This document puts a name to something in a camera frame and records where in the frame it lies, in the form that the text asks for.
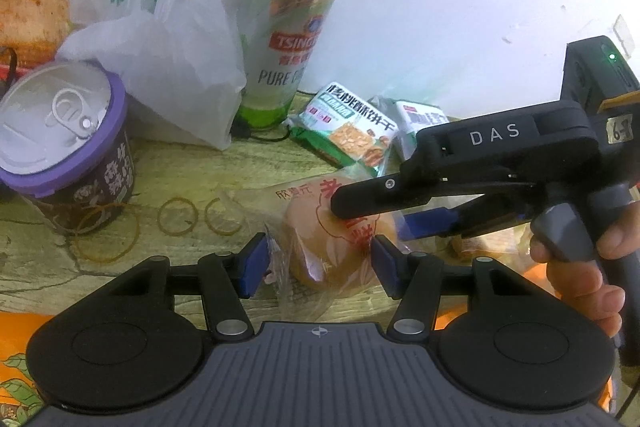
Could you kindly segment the person's right hand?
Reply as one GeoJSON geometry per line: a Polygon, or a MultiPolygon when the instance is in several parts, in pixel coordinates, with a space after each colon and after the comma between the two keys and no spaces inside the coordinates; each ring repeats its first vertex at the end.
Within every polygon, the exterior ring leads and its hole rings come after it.
{"type": "MultiPolygon", "coordinates": [[[[638,249],[639,203],[633,202],[597,241],[597,251],[603,259],[617,260],[638,249]]],[[[556,260],[536,236],[529,242],[529,254],[546,266],[547,279],[564,303],[596,322],[610,337],[620,332],[625,291],[605,283],[594,262],[556,260]]]]}

